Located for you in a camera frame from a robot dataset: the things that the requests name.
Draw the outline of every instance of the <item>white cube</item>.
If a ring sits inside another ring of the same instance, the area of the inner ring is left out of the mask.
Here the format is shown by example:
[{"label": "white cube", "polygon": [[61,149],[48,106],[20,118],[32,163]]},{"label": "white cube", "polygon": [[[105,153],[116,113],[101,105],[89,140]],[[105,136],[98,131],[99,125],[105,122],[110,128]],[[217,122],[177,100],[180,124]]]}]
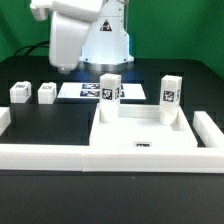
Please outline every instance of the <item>white cube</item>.
[{"label": "white cube", "polygon": [[110,122],[118,117],[120,92],[120,75],[107,73],[100,77],[100,116],[103,122]]},{"label": "white cube", "polygon": [[38,90],[38,102],[39,104],[53,104],[57,96],[56,83],[43,83]]},{"label": "white cube", "polygon": [[9,107],[0,107],[0,136],[11,123]]},{"label": "white cube", "polygon": [[17,82],[10,89],[10,101],[11,103],[26,103],[31,94],[30,82]]}]

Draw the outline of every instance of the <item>white tray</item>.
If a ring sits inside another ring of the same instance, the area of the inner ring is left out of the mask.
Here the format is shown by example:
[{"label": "white tray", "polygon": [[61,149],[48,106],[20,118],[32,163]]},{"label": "white tray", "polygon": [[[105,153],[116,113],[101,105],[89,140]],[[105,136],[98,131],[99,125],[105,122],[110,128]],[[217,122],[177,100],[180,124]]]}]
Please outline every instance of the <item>white tray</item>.
[{"label": "white tray", "polygon": [[98,104],[90,134],[90,146],[108,145],[196,148],[197,141],[181,107],[177,123],[169,126],[160,123],[158,105],[121,104],[118,118],[104,123],[100,120]]}]

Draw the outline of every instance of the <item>white paper mat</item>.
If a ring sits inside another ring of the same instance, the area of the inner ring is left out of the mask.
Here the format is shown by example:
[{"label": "white paper mat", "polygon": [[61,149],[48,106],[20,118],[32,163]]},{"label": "white paper mat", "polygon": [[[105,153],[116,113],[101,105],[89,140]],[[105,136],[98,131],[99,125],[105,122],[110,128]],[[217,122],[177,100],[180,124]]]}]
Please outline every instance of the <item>white paper mat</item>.
[{"label": "white paper mat", "polygon": [[[57,98],[98,99],[100,97],[99,83],[63,83]],[[122,84],[121,99],[145,100],[141,84]]]}]

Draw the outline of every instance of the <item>small label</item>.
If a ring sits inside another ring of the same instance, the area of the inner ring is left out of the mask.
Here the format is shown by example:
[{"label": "small label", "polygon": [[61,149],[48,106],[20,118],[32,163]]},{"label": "small label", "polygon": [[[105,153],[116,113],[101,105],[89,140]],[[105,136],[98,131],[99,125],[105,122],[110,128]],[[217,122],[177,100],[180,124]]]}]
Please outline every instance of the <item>small label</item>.
[{"label": "small label", "polygon": [[16,88],[25,88],[25,85],[16,85]]},{"label": "small label", "polygon": [[100,89],[100,84],[85,83],[85,84],[82,84],[82,89]]},{"label": "small label", "polygon": [[180,99],[180,89],[177,91],[177,101]]},{"label": "small label", "polygon": [[151,142],[135,142],[134,145],[136,147],[152,147]]},{"label": "small label", "polygon": [[112,89],[102,89],[102,91],[103,91],[102,98],[104,100],[112,100],[113,99]]},{"label": "small label", "polygon": [[43,86],[42,89],[52,89],[52,86]]},{"label": "small label", "polygon": [[120,88],[118,87],[116,90],[115,90],[115,100],[118,99],[120,97]]},{"label": "small label", "polygon": [[83,90],[80,92],[81,97],[99,97],[100,91]]},{"label": "small label", "polygon": [[112,31],[110,23],[108,22],[108,20],[106,20],[103,24],[103,26],[101,27],[100,31]]},{"label": "small label", "polygon": [[174,92],[172,92],[172,91],[164,91],[163,101],[174,102]]}]

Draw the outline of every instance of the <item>tall white block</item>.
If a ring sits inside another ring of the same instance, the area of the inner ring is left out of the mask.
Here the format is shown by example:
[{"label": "tall white block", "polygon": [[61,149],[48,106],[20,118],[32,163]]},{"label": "tall white block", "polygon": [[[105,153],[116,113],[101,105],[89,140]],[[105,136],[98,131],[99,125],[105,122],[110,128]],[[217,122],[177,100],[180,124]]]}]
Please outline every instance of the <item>tall white block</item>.
[{"label": "tall white block", "polygon": [[205,111],[194,113],[193,127],[206,147],[224,148],[224,134]]},{"label": "tall white block", "polygon": [[0,107],[0,136],[11,123],[9,107]]},{"label": "tall white block", "polygon": [[161,82],[160,122],[165,125],[176,123],[180,105],[182,77],[166,75]]},{"label": "tall white block", "polygon": [[105,74],[100,77],[100,118],[111,122],[118,117],[120,105],[121,76]]},{"label": "tall white block", "polygon": [[17,82],[10,89],[10,101],[11,103],[26,103],[31,94],[30,82]]},{"label": "tall white block", "polygon": [[38,103],[39,104],[53,104],[57,96],[56,83],[43,83],[38,90]]}]

